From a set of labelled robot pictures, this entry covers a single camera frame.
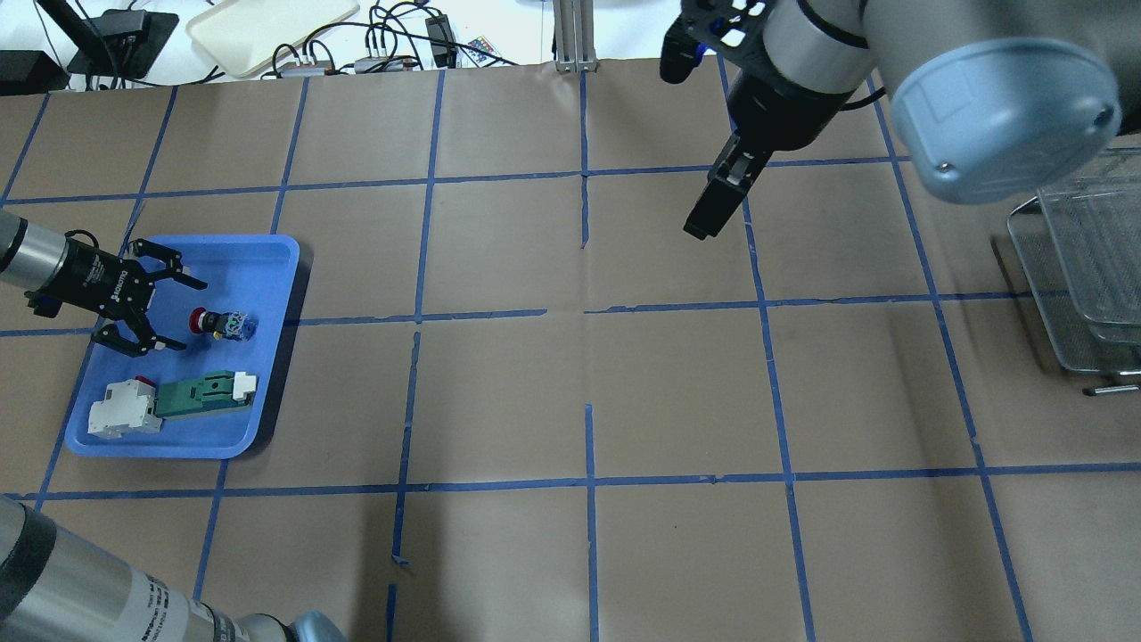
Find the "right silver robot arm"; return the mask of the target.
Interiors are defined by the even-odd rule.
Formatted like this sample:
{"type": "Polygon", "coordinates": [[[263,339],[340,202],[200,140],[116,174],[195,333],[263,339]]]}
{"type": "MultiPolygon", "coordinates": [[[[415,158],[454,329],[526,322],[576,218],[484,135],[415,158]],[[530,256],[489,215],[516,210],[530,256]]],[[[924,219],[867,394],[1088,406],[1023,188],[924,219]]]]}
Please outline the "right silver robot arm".
{"type": "Polygon", "coordinates": [[[1057,182],[1138,127],[1136,1],[685,1],[661,78],[680,84],[702,48],[739,74],[731,135],[685,220],[698,239],[873,72],[921,182],[950,203],[1057,182]]]}

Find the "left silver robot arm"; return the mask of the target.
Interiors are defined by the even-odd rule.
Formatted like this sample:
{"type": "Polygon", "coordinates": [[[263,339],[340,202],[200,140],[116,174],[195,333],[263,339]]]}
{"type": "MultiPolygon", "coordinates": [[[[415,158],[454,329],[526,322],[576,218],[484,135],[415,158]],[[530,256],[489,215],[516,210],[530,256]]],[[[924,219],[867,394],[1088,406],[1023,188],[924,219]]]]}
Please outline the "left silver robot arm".
{"type": "MultiPolygon", "coordinates": [[[[228,460],[275,387],[300,268],[288,235],[159,235],[126,252],[3,214],[3,281],[38,317],[94,312],[52,454],[228,460]]],[[[229,616],[3,499],[5,641],[342,641],[318,611],[229,616]]]]}

